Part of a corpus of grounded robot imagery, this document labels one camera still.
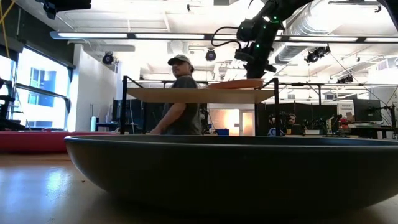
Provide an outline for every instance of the bowl rim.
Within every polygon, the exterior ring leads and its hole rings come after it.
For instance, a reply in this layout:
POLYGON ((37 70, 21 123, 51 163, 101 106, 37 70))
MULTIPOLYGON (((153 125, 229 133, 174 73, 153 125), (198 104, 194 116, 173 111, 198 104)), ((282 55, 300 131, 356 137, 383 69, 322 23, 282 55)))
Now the bowl rim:
MULTIPOLYGON (((280 151, 281 149, 290 150, 297 150, 297 148, 308 149, 308 151, 314 151, 313 149, 322 148, 322 151, 350 151, 360 150, 360 151, 391 151, 395 150, 398 151, 398 142, 396 141, 389 141, 389 140, 379 140, 379 139, 352 139, 353 141, 383 141, 383 142, 393 142, 395 144, 392 145, 285 145, 285 144, 270 144, 270 145, 253 145, 253 144, 209 144, 209 143, 179 143, 179 142, 145 142, 145 141, 117 141, 117 140, 104 140, 104 139, 88 139, 87 137, 99 137, 99 136, 108 136, 108 135, 87 135, 87 136, 67 136, 65 137, 65 142, 78 142, 78 143, 93 143, 93 144, 122 144, 122 145, 132 145, 132 144, 140 144, 144 146, 173 146, 173 147, 186 147, 187 144, 196 147, 217 147, 219 149, 230 149, 234 147, 245 147, 245 148, 252 148, 252 149, 276 149, 280 151)), ((265 137, 265 136, 248 136, 253 138, 258 137, 265 137)), ((300 137, 289 137, 290 139, 297 139, 300 137)), ((348 138, 330 138, 330 139, 344 139, 347 140, 348 138)))

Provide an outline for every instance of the blue container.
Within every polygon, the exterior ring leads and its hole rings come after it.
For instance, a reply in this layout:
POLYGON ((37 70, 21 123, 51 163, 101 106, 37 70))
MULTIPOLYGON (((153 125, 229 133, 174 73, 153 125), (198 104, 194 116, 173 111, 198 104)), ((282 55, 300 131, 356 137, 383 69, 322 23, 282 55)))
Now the blue container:
POLYGON ((229 136, 229 129, 216 129, 218 135, 229 136))

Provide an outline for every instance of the red mat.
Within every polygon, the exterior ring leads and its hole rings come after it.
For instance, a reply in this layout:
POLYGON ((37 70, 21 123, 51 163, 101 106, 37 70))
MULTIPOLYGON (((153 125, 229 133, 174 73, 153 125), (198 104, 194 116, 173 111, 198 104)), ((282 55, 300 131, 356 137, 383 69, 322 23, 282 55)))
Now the red mat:
POLYGON ((0 152, 66 152, 63 139, 66 136, 107 135, 111 132, 65 132, 65 131, 2 131, 0 152))

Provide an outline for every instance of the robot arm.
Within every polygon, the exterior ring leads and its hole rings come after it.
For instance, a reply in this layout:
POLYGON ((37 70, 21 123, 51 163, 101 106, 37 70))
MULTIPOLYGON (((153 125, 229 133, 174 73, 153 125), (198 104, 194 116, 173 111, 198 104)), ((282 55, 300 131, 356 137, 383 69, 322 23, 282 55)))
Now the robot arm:
MULTIPOLYGON (((268 57, 274 50, 272 45, 278 30, 284 30, 282 21, 289 18, 297 9, 313 0, 268 0, 253 19, 245 19, 239 26, 236 38, 252 42, 248 47, 238 49, 235 59, 247 62, 247 78, 261 78, 265 71, 276 72, 269 65, 268 57)), ((388 10, 398 30, 398 8, 396 0, 377 0, 388 10)))

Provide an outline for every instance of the gray t-shirt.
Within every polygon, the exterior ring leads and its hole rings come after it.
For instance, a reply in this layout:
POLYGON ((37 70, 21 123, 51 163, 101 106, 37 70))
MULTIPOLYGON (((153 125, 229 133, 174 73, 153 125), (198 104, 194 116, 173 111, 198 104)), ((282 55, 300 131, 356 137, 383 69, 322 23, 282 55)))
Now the gray t-shirt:
MULTIPOLYGON (((178 77, 173 83, 171 88, 198 88, 197 83, 194 81, 192 76, 184 75, 178 77)), ((165 103, 163 109, 164 117, 169 111, 173 103, 165 103)), ((181 117, 174 121, 170 126, 167 127, 162 134, 173 134, 173 135, 196 135, 201 134, 201 123, 199 117, 199 104, 187 103, 187 107, 182 113, 181 117)))

